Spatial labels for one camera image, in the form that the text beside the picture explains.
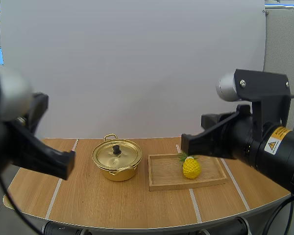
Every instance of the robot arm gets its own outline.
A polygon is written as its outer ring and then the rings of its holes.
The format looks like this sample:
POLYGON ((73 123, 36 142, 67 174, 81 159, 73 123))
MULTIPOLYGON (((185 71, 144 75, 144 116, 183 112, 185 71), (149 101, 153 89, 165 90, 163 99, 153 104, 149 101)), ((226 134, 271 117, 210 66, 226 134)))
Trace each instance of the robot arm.
POLYGON ((227 101, 247 100, 234 113, 202 115, 199 135, 182 135, 189 155, 239 159, 294 194, 294 131, 285 128, 291 98, 285 75, 236 70, 220 80, 217 91, 227 101))
POLYGON ((0 66, 0 174, 14 164, 67 179, 75 152, 60 152, 34 137, 48 108, 46 94, 32 93, 29 82, 0 66))

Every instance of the warning label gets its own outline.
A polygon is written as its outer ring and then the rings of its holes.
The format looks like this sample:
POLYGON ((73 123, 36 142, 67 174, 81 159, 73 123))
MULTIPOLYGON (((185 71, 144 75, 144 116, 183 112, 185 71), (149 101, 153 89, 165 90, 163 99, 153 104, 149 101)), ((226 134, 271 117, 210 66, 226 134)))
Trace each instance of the warning label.
POLYGON ((276 128, 276 130, 272 133, 272 135, 270 136, 269 140, 266 143, 265 151, 275 155, 283 138, 289 132, 290 130, 286 129, 283 126, 276 128))
POLYGON ((271 150, 273 150, 275 144, 276 144, 276 142, 271 142, 271 143, 269 143, 269 146, 270 146, 271 150))

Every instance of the pot lid knob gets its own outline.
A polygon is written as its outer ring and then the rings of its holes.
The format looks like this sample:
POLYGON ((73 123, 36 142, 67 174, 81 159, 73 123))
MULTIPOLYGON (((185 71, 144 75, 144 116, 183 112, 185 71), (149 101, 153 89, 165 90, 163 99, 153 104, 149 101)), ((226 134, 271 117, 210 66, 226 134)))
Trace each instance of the pot lid knob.
POLYGON ((119 145, 114 145, 112 148, 113 148, 113 154, 114 155, 119 155, 121 153, 119 145))

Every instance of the white backdrop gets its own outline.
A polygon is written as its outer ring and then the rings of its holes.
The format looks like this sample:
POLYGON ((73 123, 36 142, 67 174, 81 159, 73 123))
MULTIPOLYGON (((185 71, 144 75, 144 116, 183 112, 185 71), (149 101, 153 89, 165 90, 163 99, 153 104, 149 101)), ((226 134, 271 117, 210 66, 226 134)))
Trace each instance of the white backdrop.
POLYGON ((2 0, 5 66, 50 96, 49 138, 179 136, 234 111, 215 83, 262 71, 263 0, 2 0))

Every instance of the wooden table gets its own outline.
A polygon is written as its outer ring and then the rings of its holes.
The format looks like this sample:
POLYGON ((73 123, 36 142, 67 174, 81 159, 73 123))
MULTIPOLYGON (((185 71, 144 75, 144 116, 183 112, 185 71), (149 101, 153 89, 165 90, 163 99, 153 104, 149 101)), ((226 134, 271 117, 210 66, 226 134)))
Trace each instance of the wooden table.
MULTIPOLYGON (((75 148, 69 180, 21 168, 9 190, 27 214, 99 228, 163 228, 196 225, 246 214, 288 197, 289 192, 236 160, 219 159, 226 184, 204 188, 148 190, 148 154, 176 153, 180 138, 133 139, 143 151, 137 174, 125 182, 105 179, 92 160, 103 140, 46 139, 61 151, 75 148)), ((3 202, 10 207, 4 197, 3 202)))

